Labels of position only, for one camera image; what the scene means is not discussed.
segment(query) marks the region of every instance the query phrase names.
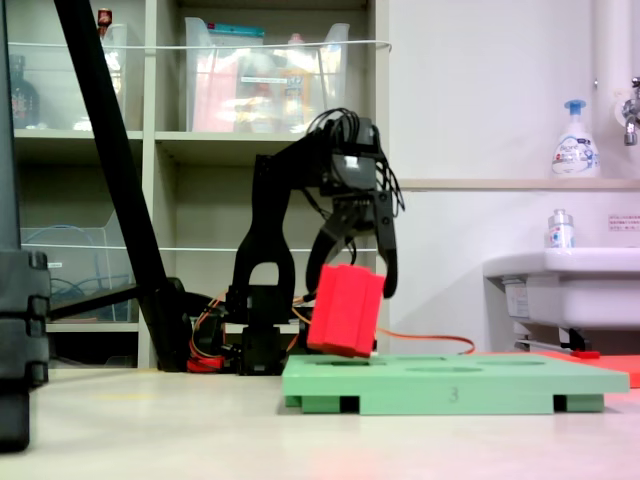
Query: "black metal pole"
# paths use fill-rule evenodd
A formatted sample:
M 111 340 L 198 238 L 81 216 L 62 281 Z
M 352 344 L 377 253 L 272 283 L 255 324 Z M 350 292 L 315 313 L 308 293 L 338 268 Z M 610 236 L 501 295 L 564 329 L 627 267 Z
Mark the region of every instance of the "black metal pole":
M 0 250 L 20 249 L 5 1 L 0 2 Z
M 184 311 L 184 292 L 167 279 L 162 265 L 89 0 L 55 0 L 55 5 L 136 284 L 143 292 L 138 300 L 159 366 L 185 371 L 191 323 Z
M 91 6 L 88 0 L 55 4 L 136 282 L 160 286 L 167 277 Z

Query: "pump bottle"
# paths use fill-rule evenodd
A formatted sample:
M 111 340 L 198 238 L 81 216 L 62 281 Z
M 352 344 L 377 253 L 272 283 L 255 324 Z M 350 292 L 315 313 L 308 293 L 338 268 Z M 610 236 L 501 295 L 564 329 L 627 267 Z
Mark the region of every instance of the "pump bottle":
M 599 177 L 600 155 L 593 137 L 582 122 L 583 100 L 570 100 L 564 104 L 569 109 L 570 122 L 553 156 L 551 171 L 554 177 Z

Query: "faucet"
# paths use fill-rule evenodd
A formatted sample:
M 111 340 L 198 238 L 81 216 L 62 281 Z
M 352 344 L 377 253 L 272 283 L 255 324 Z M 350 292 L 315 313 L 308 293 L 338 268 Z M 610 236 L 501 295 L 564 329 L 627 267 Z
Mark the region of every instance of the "faucet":
M 638 143 L 636 123 L 640 121 L 640 77 L 633 77 L 631 85 L 635 91 L 635 98 L 627 100 L 622 109 L 624 115 L 624 144 L 628 147 Z

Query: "orange cable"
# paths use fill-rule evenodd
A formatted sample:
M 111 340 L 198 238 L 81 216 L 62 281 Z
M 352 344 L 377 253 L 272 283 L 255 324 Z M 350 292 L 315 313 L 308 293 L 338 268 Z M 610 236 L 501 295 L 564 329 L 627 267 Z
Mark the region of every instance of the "orange cable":
M 293 340 L 291 340 L 291 343 L 289 343 L 289 346 L 287 347 L 287 352 L 291 350 L 293 347 L 295 347 L 296 342 L 298 341 L 298 335 L 299 334 L 296 334 L 296 336 L 293 337 Z
M 200 316 L 198 317 L 198 320 L 196 320 L 196 323 L 193 326 L 193 331 L 191 332 L 191 341 L 189 342 L 189 348 L 191 349 L 191 353 L 194 356 L 199 355 L 201 357 L 206 357 L 206 358 L 219 357 L 219 355 L 209 355 L 208 353 L 204 353 L 198 347 L 196 347 L 195 335 L 198 328 L 200 328 L 200 324 L 206 320 L 206 318 L 211 313 L 211 310 L 218 306 L 218 304 L 222 301 L 222 296 L 225 295 L 226 293 L 227 291 L 225 290 L 224 292 L 220 293 L 215 299 L 212 299 L 211 302 L 209 302 L 209 304 L 207 305 L 207 308 L 205 308 L 203 312 L 200 314 Z M 225 324 L 223 323 L 222 324 L 223 334 L 224 334 L 224 325 Z
M 303 321 L 308 325 L 311 325 L 311 321 L 303 317 L 300 314 L 300 312 L 298 312 L 298 310 L 296 310 L 294 307 L 291 307 L 291 310 L 296 315 L 296 317 L 298 317 L 301 321 Z M 391 330 L 387 330 L 385 328 L 378 328 L 377 331 L 384 335 L 388 335 L 394 338 L 400 338 L 403 340 L 449 340 L 453 342 L 466 343 L 467 345 L 470 345 L 471 348 L 462 352 L 464 355 L 468 355 L 476 351 L 476 344 L 473 343 L 473 340 L 470 340 L 465 337 L 458 337 L 455 335 L 413 335 L 413 334 L 407 334 L 407 333 L 396 333 L 396 332 L 392 332 Z

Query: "black stand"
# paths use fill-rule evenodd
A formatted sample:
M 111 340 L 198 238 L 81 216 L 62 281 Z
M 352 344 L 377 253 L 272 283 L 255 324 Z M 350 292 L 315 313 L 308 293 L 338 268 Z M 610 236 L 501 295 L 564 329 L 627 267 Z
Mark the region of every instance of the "black stand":
M 88 0 L 55 0 L 136 284 L 50 311 L 43 254 L 20 250 L 5 1 L 0 0 L 0 451 L 29 443 L 29 392 L 47 382 L 45 321 L 137 298 L 165 371 L 186 371 L 187 294 L 168 279 Z

